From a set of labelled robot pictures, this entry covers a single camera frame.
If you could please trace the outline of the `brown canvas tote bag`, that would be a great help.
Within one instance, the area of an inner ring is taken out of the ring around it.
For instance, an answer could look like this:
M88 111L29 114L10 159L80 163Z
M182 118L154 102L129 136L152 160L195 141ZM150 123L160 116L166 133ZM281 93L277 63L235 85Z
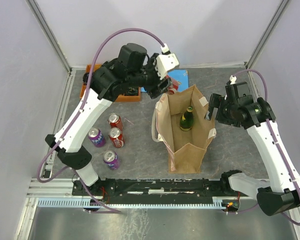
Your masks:
M193 107L194 124L188 131L180 128L187 107ZM206 120L208 101L193 85L175 94L164 93L152 115L151 137L164 143L170 174L198 174L208 146L216 137L215 121Z

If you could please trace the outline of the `dark rolled sock right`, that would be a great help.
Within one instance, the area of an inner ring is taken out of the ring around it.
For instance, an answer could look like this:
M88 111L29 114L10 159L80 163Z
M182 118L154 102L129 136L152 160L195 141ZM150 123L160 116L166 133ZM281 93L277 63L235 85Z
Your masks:
M139 95L139 88L138 87L129 87L126 92L124 93L127 97L133 97Z

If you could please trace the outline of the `red coke can front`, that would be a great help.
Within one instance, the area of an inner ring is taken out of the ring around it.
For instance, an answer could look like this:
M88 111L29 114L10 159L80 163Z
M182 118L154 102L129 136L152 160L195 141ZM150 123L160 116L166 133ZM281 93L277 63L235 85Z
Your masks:
M109 139L112 141L114 147L116 148L122 148L125 144L125 140L123 137L123 133L122 131L117 128L114 127L109 131Z

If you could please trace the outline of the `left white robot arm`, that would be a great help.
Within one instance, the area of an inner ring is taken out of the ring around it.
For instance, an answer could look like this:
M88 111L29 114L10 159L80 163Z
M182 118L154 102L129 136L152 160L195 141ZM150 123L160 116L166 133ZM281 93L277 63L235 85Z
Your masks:
M92 155L82 145L89 130L128 88L144 88L151 99L166 93L172 85L168 72L178 65L176 55L167 45L152 56L141 45L122 46L118 57L106 61L89 75L84 96L63 128L46 136L47 144L63 164L75 170L89 195L96 195L101 189L91 163Z

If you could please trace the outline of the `green glass bottle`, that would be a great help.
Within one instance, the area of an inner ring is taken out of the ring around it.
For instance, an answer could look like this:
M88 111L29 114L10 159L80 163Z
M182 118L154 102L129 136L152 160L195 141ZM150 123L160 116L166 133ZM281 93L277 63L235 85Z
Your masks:
M182 131L189 131L194 125L193 106L188 106L182 114L179 121L179 127Z

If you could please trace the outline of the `aluminium corner post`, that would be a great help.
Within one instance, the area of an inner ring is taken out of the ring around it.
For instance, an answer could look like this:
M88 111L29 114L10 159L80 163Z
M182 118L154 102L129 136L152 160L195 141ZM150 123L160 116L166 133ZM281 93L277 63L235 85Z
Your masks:
M39 4L36 0L26 0L25 1L29 6L31 12L33 13L34 17L36 18L37 22L39 23L43 33L45 34L47 40L49 41L50 45L52 46L54 52L58 56L59 60L61 61L63 67L66 69L67 72L72 71L72 67L70 66L67 58L65 57L53 31L49 27L47 20L40 9Z
M256 47L254 48L249 60L245 63L246 69L251 69L253 65L257 62L258 57L260 56L262 50L264 49L266 43L270 39L273 31L275 30L276 26L278 25L281 17L283 16L284 12L288 8L290 4L290 0L281 0L277 9L275 10L272 18L270 19L267 27L265 28L263 34L261 35Z

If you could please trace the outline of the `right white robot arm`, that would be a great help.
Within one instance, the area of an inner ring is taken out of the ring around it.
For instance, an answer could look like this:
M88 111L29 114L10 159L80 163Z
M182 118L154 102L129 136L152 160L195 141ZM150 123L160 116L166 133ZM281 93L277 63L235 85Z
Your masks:
M219 183L226 196L243 193L257 201L267 216L300 208L300 175L281 140L270 104L254 100L246 82L227 84L225 95L213 93L205 118L221 124L243 127L256 145L266 168L268 181L247 176L240 170L222 174Z

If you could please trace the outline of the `purple fanta can left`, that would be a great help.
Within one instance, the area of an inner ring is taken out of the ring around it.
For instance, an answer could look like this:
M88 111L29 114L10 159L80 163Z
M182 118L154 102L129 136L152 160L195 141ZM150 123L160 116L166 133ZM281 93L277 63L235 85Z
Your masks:
M93 143L93 145L97 148L101 148L106 144L106 139L98 128L95 127L91 128L88 131L87 136L90 139L90 141Z

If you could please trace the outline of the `purple fanta can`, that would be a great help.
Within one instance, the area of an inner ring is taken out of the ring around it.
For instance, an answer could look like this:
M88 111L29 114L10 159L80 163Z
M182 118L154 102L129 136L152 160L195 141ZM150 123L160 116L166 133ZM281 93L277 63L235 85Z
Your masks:
M90 141L93 143L93 145L97 148L101 148L106 144L106 139L98 128L95 127L91 128L88 131L87 136L90 139Z
M104 153L103 161L111 170L117 170L120 167L118 155L113 150Z

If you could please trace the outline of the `right aluminium corner post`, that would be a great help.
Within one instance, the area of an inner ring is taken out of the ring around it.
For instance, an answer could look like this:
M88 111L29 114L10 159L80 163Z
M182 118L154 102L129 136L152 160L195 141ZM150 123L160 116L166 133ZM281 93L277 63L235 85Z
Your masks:
M265 28L263 34L261 35L256 47L254 48L249 60L245 63L246 69L251 69L253 65L257 62L258 57L260 56L262 50L264 49L266 43L270 39L273 31L275 30L276 26L278 25L281 17L283 16L284 12L288 8L290 4L290 0L281 0L277 9L275 10L272 18L270 19L267 27Z

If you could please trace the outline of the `red coke can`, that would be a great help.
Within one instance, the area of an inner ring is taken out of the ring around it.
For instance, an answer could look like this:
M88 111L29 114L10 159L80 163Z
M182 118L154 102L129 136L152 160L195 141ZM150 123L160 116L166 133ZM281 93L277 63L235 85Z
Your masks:
M170 82L170 85L167 88L167 93L169 95L177 93L180 85L179 82L169 75L167 75L165 78Z
M122 148L125 144L125 140L123 137L123 133L122 131L117 128L114 127L109 131L109 139L112 141L114 147L116 148Z
M111 113L107 119L111 128L118 128L121 131L123 130L123 122L121 117L117 113Z

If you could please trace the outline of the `purple fanta can front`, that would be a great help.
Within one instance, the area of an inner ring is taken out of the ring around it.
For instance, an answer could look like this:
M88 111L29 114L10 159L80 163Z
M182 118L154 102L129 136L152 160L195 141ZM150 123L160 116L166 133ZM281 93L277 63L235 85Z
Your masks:
M113 150L104 153L103 161L111 170L117 170L120 167L118 155Z

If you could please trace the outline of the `blue patterned cloth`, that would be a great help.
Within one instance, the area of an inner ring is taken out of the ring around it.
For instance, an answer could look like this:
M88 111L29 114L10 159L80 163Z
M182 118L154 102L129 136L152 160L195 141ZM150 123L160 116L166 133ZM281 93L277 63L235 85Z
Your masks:
M178 82L178 92L182 92L189 88L189 76L186 69L176 69L170 71L168 75Z

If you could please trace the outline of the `orange wooden divider tray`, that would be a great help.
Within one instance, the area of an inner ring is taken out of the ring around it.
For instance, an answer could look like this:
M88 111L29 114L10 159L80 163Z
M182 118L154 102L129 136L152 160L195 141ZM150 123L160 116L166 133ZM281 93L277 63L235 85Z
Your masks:
M92 66L91 64L88 64L86 66L85 73L90 72L91 66ZM87 85L84 85L84 83L82 83L80 96L79 96L80 99L84 96L86 87L87 87ZM138 88L139 88L138 96L125 96L124 94L121 94L117 97L116 102L140 102L141 101L141 88L140 87L138 87Z

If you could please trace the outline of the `left aluminium corner post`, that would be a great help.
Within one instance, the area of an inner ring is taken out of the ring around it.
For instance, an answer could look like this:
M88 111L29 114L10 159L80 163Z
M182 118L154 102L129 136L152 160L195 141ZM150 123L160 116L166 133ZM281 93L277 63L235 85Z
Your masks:
M47 40L49 41L50 45L52 46L54 52L58 56L59 60L61 61L63 67L66 69L67 72L72 71L72 67L70 66L67 58L65 57L53 31L49 27L47 20L40 9L39 4L36 0L26 0L25 1L29 6L31 12L33 13L34 17L36 18L37 22L39 23L43 33L45 34Z

